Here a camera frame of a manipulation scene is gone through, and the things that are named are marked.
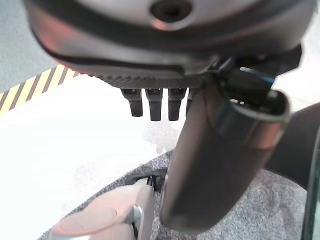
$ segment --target gray carpet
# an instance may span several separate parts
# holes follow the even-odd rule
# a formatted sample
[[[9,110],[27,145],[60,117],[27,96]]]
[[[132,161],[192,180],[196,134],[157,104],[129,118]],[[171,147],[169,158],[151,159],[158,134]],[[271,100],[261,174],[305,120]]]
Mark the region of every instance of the gray carpet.
[[[22,0],[0,0],[0,93],[57,65],[29,29]]]
[[[134,169],[97,192],[72,213],[83,210],[97,196],[123,186],[131,174],[167,167],[171,154],[172,151],[167,152]],[[224,219],[205,233],[189,236],[161,226],[158,217],[160,194],[156,193],[151,240],[300,240],[306,195],[306,191],[292,181],[262,170]],[[49,231],[38,240],[47,240],[48,235]]]

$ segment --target gray metal part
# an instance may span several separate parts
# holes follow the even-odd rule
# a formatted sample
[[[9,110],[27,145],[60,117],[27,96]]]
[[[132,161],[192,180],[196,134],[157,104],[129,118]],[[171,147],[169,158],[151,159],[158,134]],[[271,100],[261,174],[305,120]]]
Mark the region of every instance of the gray metal part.
[[[150,14],[152,4],[158,0],[77,0],[98,13],[118,21],[153,28],[154,17]],[[192,4],[191,21],[186,27],[212,24],[235,15],[261,0],[188,0]]]

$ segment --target striped floor marking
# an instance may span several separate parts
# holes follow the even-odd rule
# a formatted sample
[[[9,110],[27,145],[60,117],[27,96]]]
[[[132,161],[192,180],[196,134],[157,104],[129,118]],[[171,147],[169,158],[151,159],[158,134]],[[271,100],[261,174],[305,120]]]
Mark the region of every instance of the striped floor marking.
[[[0,93],[0,115],[79,75],[61,64]]]

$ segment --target black plastic part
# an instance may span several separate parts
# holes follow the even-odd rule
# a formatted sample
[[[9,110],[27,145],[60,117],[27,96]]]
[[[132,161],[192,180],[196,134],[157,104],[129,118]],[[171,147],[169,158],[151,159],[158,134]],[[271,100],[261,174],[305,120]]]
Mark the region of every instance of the black plastic part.
[[[178,121],[181,101],[186,95],[186,88],[168,89],[168,116],[169,121]]]
[[[161,121],[161,105],[163,89],[146,89],[146,98],[149,100],[151,121]]]
[[[307,190],[319,127],[320,103],[295,112],[265,168]]]
[[[278,94],[268,106],[276,109],[271,113],[230,103],[214,83],[197,94],[162,188],[160,218],[166,227],[199,234],[236,204],[288,121],[288,100]]]
[[[256,57],[238,59],[237,66],[239,68],[246,67],[254,69],[264,76],[275,78],[276,76],[298,68],[301,56],[302,47],[298,45],[289,51],[271,57],[263,58],[262,56],[262,59],[257,59]]]
[[[319,208],[320,203],[320,131],[317,133],[314,144],[307,191],[302,240],[314,240],[314,231],[320,227],[316,225],[316,216],[318,215],[317,208]]]
[[[121,89],[123,96],[129,101],[132,117],[142,117],[143,106],[141,89]]]
[[[174,23],[186,18],[191,10],[192,5],[186,0],[161,0],[152,5],[150,12],[162,22]]]
[[[192,100],[197,95],[197,93],[200,91],[200,88],[189,88],[188,93],[188,100],[186,102],[186,108],[185,108],[185,115],[187,116],[189,108],[191,106]]]
[[[153,183],[153,189],[155,192],[160,192],[165,182],[165,177],[167,174],[167,168],[157,169],[155,171],[144,172],[141,174],[133,174],[128,176],[124,183],[126,185],[135,184],[140,179],[151,178]]]

